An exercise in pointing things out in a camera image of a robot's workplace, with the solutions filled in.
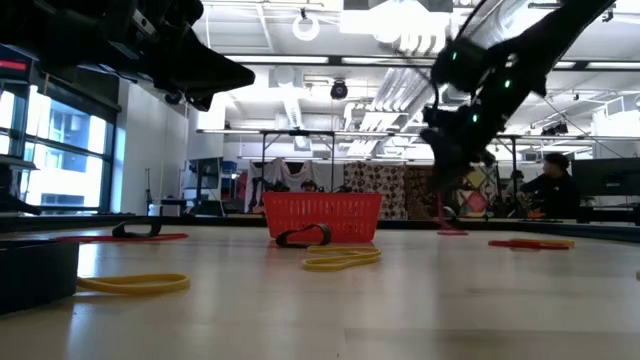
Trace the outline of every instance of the plastic basket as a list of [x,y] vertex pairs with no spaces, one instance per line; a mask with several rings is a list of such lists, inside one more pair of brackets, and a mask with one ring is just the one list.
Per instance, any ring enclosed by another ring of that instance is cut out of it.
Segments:
[[[382,194],[280,193],[264,194],[269,234],[276,238],[284,231],[309,224],[326,224],[332,241],[371,242],[376,233]],[[293,234],[291,242],[314,242],[322,238],[319,229]]]

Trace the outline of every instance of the patterned fabric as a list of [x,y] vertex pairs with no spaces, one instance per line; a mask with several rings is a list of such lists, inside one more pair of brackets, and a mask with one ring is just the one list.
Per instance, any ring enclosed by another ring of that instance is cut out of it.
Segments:
[[460,216],[491,215],[498,194],[496,167],[475,166],[457,190]]
[[356,193],[382,194],[381,220],[406,220],[404,166],[369,165],[362,162],[344,167],[344,184]]
[[427,178],[432,169],[432,166],[405,167],[404,185],[409,220],[430,220],[437,216],[436,194],[427,188]]

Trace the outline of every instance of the camera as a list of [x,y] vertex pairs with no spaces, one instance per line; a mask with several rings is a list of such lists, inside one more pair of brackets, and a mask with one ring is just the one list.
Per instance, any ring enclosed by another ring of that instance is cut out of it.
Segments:
[[347,89],[347,84],[345,84],[344,80],[335,80],[331,87],[331,98],[333,100],[342,100],[347,97],[347,94],[349,94],[349,89]]

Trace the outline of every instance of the ceiling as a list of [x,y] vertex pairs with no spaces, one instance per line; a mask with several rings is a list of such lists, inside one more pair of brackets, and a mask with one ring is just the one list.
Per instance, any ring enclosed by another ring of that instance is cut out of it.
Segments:
[[[288,9],[275,8],[274,4],[281,5],[281,0],[269,3],[203,1],[207,11],[194,25],[194,30],[205,45],[222,54],[390,55],[388,46],[383,46],[371,34],[341,32],[341,0],[322,1],[322,7],[308,6],[308,14],[320,19],[319,33],[312,41],[300,40],[292,30],[292,24],[300,13],[296,7],[300,5],[292,3],[293,0],[285,1],[290,4]],[[640,4],[635,6],[638,9],[630,7],[633,5],[633,0],[619,0],[618,9],[621,10],[616,10],[614,21],[594,22],[564,59],[640,62]],[[468,12],[468,9],[457,9],[452,23],[463,21]],[[519,16],[539,18],[540,10],[524,10],[522,14]],[[251,68],[256,73],[255,84],[226,94],[226,120],[234,128],[273,127],[275,114],[286,113],[281,89],[269,88],[269,71],[274,67]],[[349,101],[331,100],[329,90],[333,79],[346,80],[349,88],[347,100],[370,102],[388,72],[388,69],[379,67],[318,65],[304,66],[299,70],[306,89],[300,90],[295,97],[303,118],[311,114],[344,115]],[[548,77],[547,87],[547,101],[555,109],[544,99],[530,96],[509,121],[507,132],[524,133],[532,123],[540,123],[554,115],[556,110],[567,109],[567,115],[574,123],[588,127],[591,111],[603,105],[594,99],[607,101],[618,95],[640,94],[640,72],[553,72]]]

